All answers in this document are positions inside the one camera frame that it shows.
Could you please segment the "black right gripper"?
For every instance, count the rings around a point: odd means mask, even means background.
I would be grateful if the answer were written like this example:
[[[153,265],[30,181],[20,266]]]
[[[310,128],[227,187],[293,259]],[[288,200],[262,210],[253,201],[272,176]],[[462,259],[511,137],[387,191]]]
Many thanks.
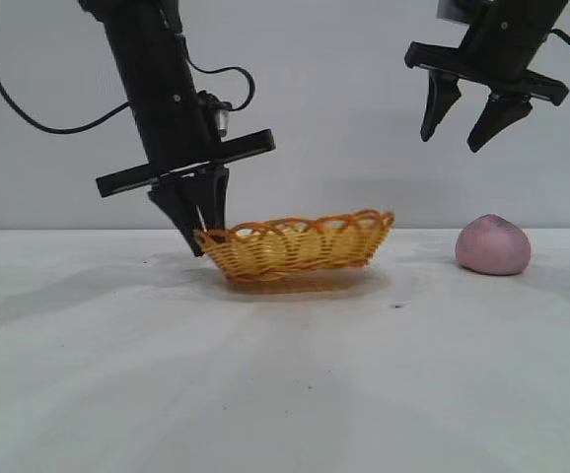
[[[561,105],[567,86],[532,71],[530,64],[565,6],[564,1],[484,2],[458,47],[413,42],[404,56],[406,66],[429,70],[422,141],[432,138],[462,96],[459,79],[513,94],[489,95],[466,140],[472,152],[526,118],[533,110],[531,98]]]

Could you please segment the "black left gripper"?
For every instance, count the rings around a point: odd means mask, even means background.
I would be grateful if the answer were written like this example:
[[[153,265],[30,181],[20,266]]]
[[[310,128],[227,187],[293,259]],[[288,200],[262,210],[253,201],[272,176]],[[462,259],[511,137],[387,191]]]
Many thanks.
[[[224,139],[228,115],[237,109],[195,89],[182,34],[147,37],[108,31],[107,39],[148,163],[99,177],[103,197],[142,187],[179,169],[224,165],[275,149],[269,129]],[[225,167],[200,171],[193,178],[195,203],[183,180],[155,184],[148,191],[150,201],[175,225],[195,257],[203,255],[196,231],[226,228],[229,176]]]

